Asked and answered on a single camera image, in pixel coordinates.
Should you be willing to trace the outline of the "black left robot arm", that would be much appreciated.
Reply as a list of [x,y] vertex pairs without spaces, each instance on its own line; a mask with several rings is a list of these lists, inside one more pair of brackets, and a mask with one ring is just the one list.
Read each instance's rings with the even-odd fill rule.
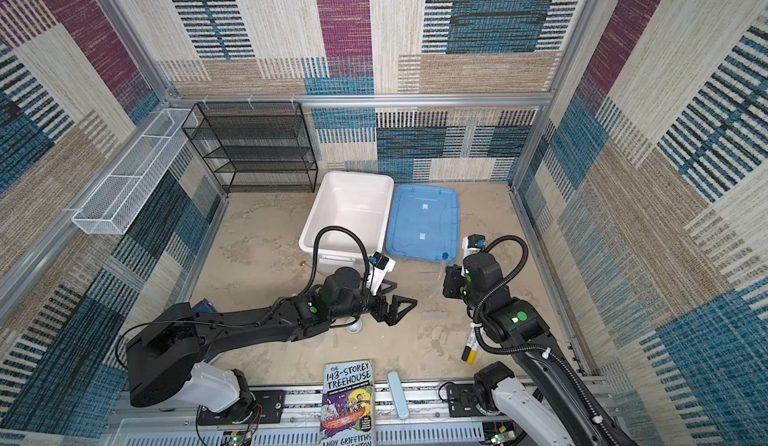
[[195,313],[188,303],[175,304],[127,342],[130,404],[145,408],[171,399],[193,378],[196,364],[230,350],[313,338],[365,314],[394,326],[418,301],[388,300],[388,291],[372,293],[356,270],[342,267],[323,284],[269,307]]

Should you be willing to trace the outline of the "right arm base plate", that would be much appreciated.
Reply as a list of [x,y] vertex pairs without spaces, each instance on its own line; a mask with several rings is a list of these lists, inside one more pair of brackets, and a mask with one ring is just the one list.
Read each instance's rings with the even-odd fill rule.
[[440,387],[438,395],[445,392],[443,400],[448,404],[451,417],[493,417],[499,412],[492,406],[487,393],[474,384],[449,381]]

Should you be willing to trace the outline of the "white plastic storage bin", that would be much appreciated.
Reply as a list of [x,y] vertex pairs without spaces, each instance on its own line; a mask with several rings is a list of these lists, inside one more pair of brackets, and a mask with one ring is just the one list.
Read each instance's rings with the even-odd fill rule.
[[[299,239],[300,249],[311,256],[314,240],[327,226],[352,231],[371,256],[384,249],[384,240],[394,191],[394,180],[386,175],[331,171],[322,180]],[[340,267],[364,271],[357,244],[346,234],[330,231],[319,243],[317,272],[330,275]]]

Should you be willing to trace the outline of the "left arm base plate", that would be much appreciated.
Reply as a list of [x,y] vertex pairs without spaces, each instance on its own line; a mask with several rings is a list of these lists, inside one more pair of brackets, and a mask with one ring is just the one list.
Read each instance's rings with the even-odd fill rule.
[[285,390],[252,391],[245,401],[238,401],[219,413],[202,407],[196,421],[199,426],[277,424],[282,418],[285,396]]

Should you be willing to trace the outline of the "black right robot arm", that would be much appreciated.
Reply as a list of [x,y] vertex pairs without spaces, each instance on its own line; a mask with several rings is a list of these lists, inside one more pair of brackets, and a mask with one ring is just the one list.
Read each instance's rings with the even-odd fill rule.
[[479,348],[512,357],[538,390],[529,392],[497,361],[474,375],[477,412],[510,419],[536,445],[633,444],[563,357],[538,311],[510,295],[507,285],[524,264],[504,275],[490,252],[478,250],[449,268],[444,279],[444,296],[462,300],[471,312]]

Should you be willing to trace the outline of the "clear test tube rack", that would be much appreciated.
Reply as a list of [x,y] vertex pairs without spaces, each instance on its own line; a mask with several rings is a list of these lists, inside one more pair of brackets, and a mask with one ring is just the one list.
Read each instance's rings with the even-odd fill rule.
[[420,302],[439,301],[443,280],[444,275],[439,271],[419,271],[416,275],[417,299]]

